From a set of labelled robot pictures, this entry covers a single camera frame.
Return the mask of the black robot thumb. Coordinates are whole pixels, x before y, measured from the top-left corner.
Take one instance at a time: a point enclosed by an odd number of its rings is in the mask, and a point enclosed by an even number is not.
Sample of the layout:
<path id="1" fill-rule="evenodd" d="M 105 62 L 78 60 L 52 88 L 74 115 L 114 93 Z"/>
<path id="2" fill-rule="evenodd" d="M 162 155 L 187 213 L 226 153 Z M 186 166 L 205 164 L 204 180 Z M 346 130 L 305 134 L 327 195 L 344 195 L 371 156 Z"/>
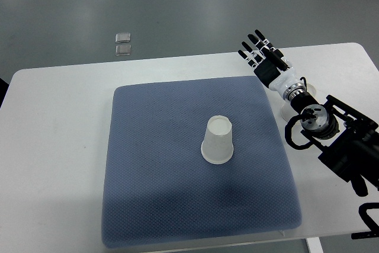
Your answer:
<path id="1" fill-rule="evenodd" d="M 279 56 L 277 56 L 272 50 L 264 48 L 264 55 L 269 59 L 279 70 L 287 71 L 290 66 L 285 63 Z"/>

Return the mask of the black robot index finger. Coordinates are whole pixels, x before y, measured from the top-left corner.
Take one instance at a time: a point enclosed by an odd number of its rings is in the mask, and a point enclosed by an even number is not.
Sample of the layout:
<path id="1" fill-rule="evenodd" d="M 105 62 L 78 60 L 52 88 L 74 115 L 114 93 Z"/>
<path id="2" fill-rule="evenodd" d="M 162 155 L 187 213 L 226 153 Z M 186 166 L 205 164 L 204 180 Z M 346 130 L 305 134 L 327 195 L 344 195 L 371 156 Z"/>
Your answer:
<path id="1" fill-rule="evenodd" d="M 257 45 L 257 48 L 259 50 L 262 50 L 263 47 L 266 47 L 267 49 L 271 51 L 276 50 L 273 44 L 258 29 L 255 30 L 255 34 L 258 36 L 258 39 L 260 41 L 260 43 Z"/>

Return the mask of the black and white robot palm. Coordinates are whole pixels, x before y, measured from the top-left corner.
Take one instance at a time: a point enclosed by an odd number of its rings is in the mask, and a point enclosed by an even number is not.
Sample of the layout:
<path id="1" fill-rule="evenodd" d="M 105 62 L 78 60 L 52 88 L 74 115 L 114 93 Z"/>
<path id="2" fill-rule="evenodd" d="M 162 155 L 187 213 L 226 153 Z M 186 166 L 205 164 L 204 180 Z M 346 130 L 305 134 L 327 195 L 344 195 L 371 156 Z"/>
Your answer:
<path id="1" fill-rule="evenodd" d="M 263 59 L 253 64 L 253 72 L 266 88 L 279 93 L 283 100 L 292 100 L 303 92 L 303 83 L 292 66 L 281 71 L 269 59 Z"/>

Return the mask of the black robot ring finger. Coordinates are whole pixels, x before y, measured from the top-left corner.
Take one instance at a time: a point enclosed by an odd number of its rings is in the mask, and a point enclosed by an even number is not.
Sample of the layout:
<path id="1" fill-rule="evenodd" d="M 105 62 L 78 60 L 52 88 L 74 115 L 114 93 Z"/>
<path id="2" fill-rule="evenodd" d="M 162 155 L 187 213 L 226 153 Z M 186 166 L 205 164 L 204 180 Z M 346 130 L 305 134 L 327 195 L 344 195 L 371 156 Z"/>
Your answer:
<path id="1" fill-rule="evenodd" d="M 255 63 L 262 63 L 266 57 L 265 56 L 262 56 L 260 55 L 259 53 L 255 52 L 251 47 L 250 45 L 248 45 L 245 41 L 241 42 L 242 46 L 245 48 L 246 52 L 249 53 L 249 55 L 247 55 L 244 51 L 241 51 L 241 57 L 244 59 L 244 60 L 247 60 L 247 61 L 254 61 Z"/>

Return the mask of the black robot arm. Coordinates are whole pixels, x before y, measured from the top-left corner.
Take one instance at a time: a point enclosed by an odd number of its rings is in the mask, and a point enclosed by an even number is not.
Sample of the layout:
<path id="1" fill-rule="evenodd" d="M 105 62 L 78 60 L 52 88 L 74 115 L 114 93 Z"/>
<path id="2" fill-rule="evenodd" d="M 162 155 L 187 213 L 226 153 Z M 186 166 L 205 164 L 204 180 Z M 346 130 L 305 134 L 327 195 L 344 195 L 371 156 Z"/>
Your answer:
<path id="1" fill-rule="evenodd" d="M 351 183 L 360 197 L 368 195 L 366 183 L 378 186 L 378 124 L 328 95 L 324 104 L 309 93 L 283 53 L 259 31 L 248 34 L 238 54 L 260 82 L 277 92 L 295 111 L 285 126 L 285 141 L 293 149 L 316 146 L 319 160 L 339 178 Z"/>

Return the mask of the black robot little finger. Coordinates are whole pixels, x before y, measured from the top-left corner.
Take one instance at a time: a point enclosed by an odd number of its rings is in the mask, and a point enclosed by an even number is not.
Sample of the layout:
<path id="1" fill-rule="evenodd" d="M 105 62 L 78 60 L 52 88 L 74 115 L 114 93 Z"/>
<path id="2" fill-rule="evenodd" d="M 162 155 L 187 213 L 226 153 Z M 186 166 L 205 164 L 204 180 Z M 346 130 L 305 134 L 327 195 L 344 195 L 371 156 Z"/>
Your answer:
<path id="1" fill-rule="evenodd" d="M 253 69 L 257 68 L 261 62 L 261 56 L 255 53 L 254 51 L 246 54 L 244 51 L 238 50 L 238 54 Z"/>

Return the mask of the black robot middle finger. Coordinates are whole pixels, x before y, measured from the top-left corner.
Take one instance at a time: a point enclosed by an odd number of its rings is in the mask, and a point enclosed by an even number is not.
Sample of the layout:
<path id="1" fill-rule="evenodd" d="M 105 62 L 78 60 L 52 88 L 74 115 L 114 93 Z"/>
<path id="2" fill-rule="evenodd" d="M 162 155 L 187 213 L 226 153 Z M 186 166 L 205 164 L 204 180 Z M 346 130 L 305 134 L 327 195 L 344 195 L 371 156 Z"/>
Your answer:
<path id="1" fill-rule="evenodd" d="M 248 34 L 248 39 L 253 43 L 253 45 L 257 48 L 257 45 L 260 43 L 258 36 L 256 34 Z M 264 55 L 264 48 L 262 50 L 259 50 L 262 55 Z"/>

